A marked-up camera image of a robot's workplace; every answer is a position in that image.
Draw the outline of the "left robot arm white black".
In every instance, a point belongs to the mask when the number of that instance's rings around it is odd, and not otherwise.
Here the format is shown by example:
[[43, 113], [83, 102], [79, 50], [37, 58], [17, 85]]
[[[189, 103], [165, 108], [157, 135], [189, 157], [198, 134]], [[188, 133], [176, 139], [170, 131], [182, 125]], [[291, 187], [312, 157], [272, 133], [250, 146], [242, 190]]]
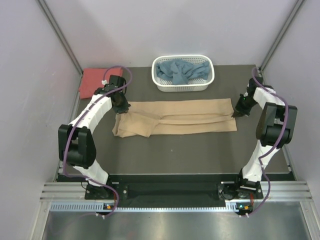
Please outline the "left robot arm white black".
[[63, 174], [72, 177], [67, 173], [66, 165], [79, 171], [87, 181], [87, 198], [101, 200], [117, 195], [109, 174], [97, 161], [93, 132], [107, 112], [113, 110], [116, 114], [124, 114], [131, 106], [125, 96], [125, 78], [111, 75], [102, 84], [80, 115], [58, 128], [58, 155], [63, 163]]

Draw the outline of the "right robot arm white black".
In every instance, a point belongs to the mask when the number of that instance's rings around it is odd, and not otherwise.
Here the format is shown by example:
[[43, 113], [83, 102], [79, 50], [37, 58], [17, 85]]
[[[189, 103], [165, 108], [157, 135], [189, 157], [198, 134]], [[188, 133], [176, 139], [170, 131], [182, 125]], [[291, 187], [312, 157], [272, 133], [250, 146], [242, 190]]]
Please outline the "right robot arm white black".
[[257, 144], [233, 185], [233, 192], [239, 198], [258, 193], [272, 157], [291, 142], [298, 113], [296, 106], [289, 105], [271, 86], [264, 85], [263, 78], [254, 76], [245, 94], [240, 95], [232, 117], [249, 116], [256, 105], [262, 109], [255, 132]]

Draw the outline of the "folded red t shirt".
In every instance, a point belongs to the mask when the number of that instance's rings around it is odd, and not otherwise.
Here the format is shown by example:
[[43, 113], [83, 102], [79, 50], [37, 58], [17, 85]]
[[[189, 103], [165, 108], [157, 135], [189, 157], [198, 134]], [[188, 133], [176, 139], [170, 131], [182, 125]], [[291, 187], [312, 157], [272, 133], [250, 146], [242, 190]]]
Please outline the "folded red t shirt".
[[111, 68], [85, 68], [81, 80], [79, 91], [79, 98], [91, 99], [94, 92], [98, 88], [103, 88], [103, 81], [108, 81], [111, 75], [122, 76], [123, 69], [121, 67]]

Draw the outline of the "aluminium front frame rail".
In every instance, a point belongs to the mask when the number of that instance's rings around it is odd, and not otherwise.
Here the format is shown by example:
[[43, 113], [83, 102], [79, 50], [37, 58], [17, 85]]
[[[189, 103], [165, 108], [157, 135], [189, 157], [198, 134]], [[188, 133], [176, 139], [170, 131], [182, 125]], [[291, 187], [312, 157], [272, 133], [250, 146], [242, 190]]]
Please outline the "aluminium front frame rail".
[[[40, 201], [76, 202], [85, 199], [85, 190], [79, 182], [48, 182], [44, 184]], [[305, 181], [271, 181], [270, 202], [311, 202], [313, 200]]]

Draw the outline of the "left aluminium corner post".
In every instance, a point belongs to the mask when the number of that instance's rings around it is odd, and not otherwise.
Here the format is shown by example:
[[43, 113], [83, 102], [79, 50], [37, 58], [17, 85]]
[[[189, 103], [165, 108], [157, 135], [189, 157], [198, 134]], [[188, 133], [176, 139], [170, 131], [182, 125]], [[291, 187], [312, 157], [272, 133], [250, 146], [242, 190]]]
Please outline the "left aluminium corner post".
[[72, 48], [70, 47], [63, 31], [61, 30], [56, 18], [54, 17], [49, 5], [45, 0], [35, 0], [38, 4], [41, 12], [44, 14], [45, 18], [47, 19], [49, 25], [51, 26], [54, 34], [56, 35], [58, 41], [60, 42], [61, 46], [63, 47], [64, 51], [66, 52], [67, 56], [71, 60], [73, 66], [75, 67], [76, 71], [82, 75], [83, 69], [77, 60]]

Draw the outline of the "right aluminium corner post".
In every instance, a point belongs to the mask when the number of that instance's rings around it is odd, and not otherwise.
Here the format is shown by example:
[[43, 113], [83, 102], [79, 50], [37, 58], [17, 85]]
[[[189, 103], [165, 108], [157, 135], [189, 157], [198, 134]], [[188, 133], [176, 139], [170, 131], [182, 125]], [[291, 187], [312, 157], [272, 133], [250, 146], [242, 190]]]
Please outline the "right aluminium corner post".
[[266, 56], [264, 57], [261, 65], [257, 68], [259, 73], [262, 73], [270, 60], [272, 59], [273, 55], [275, 54], [277, 48], [281, 44], [282, 40], [284, 39], [287, 31], [289, 30], [290, 26], [292, 25], [293, 21], [297, 17], [298, 13], [302, 9], [303, 5], [305, 4], [306, 0], [296, 0], [292, 9], [290, 10], [288, 16], [286, 17], [283, 25], [281, 26], [276, 38], [274, 39], [272, 45], [270, 46], [269, 50], [267, 51]]

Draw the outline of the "white perforated plastic basket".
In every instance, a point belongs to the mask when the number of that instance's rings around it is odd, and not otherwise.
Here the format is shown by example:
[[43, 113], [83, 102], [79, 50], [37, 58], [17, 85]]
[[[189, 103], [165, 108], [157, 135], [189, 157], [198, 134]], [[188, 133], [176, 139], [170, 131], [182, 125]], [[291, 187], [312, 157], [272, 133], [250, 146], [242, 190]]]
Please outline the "white perforated plastic basket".
[[[183, 85], [173, 85], [171, 81], [163, 80], [157, 77], [155, 65], [158, 63], [163, 63], [164, 61], [181, 59], [192, 64], [201, 64], [205, 61], [210, 63], [210, 72], [207, 80], [202, 78], [191, 79], [188, 84]], [[162, 92], [197, 92], [204, 91], [208, 86], [213, 83], [215, 79], [215, 70], [211, 59], [205, 55], [192, 54], [192, 55], [164, 55], [157, 57], [151, 67], [151, 76], [153, 82], [156, 84], [157, 88]]]

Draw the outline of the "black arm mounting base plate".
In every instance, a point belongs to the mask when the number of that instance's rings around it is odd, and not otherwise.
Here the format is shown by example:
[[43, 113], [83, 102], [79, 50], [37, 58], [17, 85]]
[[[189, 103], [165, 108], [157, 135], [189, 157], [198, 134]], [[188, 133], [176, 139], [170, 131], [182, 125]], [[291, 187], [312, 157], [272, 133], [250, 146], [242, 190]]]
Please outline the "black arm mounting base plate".
[[113, 174], [107, 188], [116, 196], [119, 207], [221, 207], [231, 200], [261, 200], [258, 193], [240, 198], [235, 192], [238, 174]]

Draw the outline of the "beige t shirt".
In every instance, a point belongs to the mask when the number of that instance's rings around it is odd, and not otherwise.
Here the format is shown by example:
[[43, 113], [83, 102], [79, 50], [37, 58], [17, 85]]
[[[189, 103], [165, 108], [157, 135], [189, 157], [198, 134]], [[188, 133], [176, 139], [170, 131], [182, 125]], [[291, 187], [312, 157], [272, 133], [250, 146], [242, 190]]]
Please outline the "beige t shirt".
[[190, 135], [236, 132], [231, 99], [132, 101], [127, 113], [115, 117], [113, 135], [126, 138], [151, 135]]

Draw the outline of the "crumpled blue t shirt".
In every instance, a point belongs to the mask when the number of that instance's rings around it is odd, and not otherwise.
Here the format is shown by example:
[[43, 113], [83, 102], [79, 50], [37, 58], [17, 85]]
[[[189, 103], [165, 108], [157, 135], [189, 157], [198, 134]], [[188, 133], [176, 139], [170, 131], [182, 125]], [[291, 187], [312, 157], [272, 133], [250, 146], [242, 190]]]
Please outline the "crumpled blue t shirt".
[[155, 65], [157, 77], [173, 85], [186, 85], [193, 79], [208, 79], [211, 66], [208, 61], [193, 64], [182, 59], [167, 60]]

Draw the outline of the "aluminium corner post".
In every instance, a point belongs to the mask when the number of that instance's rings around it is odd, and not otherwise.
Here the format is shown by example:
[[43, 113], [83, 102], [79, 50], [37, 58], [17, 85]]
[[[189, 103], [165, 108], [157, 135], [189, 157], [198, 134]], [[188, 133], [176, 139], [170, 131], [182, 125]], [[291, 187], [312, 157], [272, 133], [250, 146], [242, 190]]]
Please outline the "aluminium corner post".
[[306, 0], [296, 0], [292, 9], [290, 10], [288, 16], [286, 17], [283, 25], [281, 26], [276, 38], [274, 39], [272, 45], [270, 46], [269, 50], [267, 51], [266, 56], [264, 57], [261, 65], [257, 68], [259, 73], [262, 73], [270, 60], [272, 59], [273, 55], [275, 54], [277, 48], [281, 44], [282, 40], [284, 39], [287, 31], [289, 30], [290, 26], [292, 25], [293, 21], [297, 17], [298, 13], [302, 9], [303, 5], [305, 4]]
[[64, 51], [66, 52], [67, 56], [71, 60], [73, 66], [75, 67], [76, 71], [82, 75], [83, 69], [77, 60], [72, 48], [70, 47], [63, 31], [61, 30], [56, 18], [54, 17], [49, 5], [45, 0], [35, 0], [38, 4], [41, 12], [44, 14], [45, 18], [47, 19], [49, 25], [51, 26], [54, 34], [56, 35], [58, 41], [60, 42], [61, 46], [63, 47]]

